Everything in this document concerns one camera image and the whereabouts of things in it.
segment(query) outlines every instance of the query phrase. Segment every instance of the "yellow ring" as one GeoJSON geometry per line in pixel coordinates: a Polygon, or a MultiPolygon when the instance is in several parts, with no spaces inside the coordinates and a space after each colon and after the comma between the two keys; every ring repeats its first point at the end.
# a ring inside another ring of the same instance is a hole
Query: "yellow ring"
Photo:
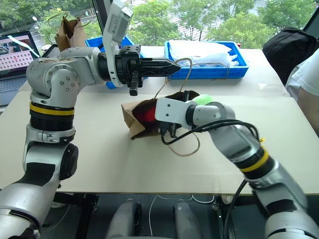
{"type": "Polygon", "coordinates": [[[269,153],[267,150],[264,149],[264,155],[261,157],[261,159],[259,159],[254,165],[248,167],[248,168],[241,168],[240,171],[242,172],[251,172],[254,171],[255,169],[259,168],[260,166],[262,166],[264,163],[266,163],[266,161],[269,158],[269,153]]]}
{"type": "Polygon", "coordinates": [[[48,109],[34,106],[31,104],[31,102],[30,102],[30,110],[32,110],[34,112],[41,113],[41,114],[52,115],[52,116],[71,116],[71,115],[74,115],[74,110],[71,110],[71,111],[48,110],[48,109]]]}

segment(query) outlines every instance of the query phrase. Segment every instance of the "laptop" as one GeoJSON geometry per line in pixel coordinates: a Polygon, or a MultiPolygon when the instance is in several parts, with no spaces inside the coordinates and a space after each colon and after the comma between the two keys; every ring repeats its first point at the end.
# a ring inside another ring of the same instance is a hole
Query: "laptop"
{"type": "Polygon", "coordinates": [[[0,35],[0,106],[8,105],[26,82],[26,68],[40,54],[29,31],[0,35]]]}

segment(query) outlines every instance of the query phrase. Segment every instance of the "laptop screen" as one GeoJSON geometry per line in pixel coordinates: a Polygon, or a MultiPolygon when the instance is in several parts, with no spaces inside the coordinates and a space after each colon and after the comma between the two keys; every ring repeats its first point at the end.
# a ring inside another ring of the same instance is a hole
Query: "laptop screen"
{"type": "Polygon", "coordinates": [[[29,31],[0,36],[0,79],[25,74],[28,65],[38,57],[29,31]]]}

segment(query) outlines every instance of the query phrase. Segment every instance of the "green ball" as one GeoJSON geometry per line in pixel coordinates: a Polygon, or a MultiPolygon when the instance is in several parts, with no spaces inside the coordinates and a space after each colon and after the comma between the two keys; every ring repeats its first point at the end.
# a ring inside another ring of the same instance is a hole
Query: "green ball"
{"type": "Polygon", "coordinates": [[[204,106],[210,102],[213,101],[213,97],[209,95],[199,95],[192,99],[192,101],[195,101],[198,105],[204,106]]]}

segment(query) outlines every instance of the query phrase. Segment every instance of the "laptop keyboard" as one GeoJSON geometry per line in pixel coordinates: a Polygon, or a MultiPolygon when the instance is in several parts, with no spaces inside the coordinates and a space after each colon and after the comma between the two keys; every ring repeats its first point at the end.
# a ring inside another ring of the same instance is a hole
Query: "laptop keyboard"
{"type": "Polygon", "coordinates": [[[26,82],[26,78],[0,81],[0,93],[19,89],[26,82]]]}

